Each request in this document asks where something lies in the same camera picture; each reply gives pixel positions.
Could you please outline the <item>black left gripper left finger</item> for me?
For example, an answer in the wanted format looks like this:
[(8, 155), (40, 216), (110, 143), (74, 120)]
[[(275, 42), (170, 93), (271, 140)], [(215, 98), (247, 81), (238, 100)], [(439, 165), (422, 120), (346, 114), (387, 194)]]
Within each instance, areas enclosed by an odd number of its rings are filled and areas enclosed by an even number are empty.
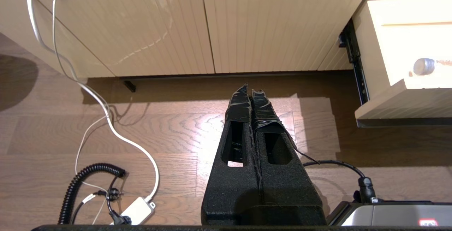
[(233, 92), (201, 205), (202, 225), (239, 225), (260, 202), (248, 85)]

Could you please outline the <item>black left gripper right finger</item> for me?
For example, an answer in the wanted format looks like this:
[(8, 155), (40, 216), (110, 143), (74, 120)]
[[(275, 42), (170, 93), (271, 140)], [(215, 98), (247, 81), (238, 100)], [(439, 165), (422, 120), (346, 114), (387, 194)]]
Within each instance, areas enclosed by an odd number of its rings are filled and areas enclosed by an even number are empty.
[(252, 91), (260, 202), (252, 225), (325, 225), (322, 200), (264, 91)]

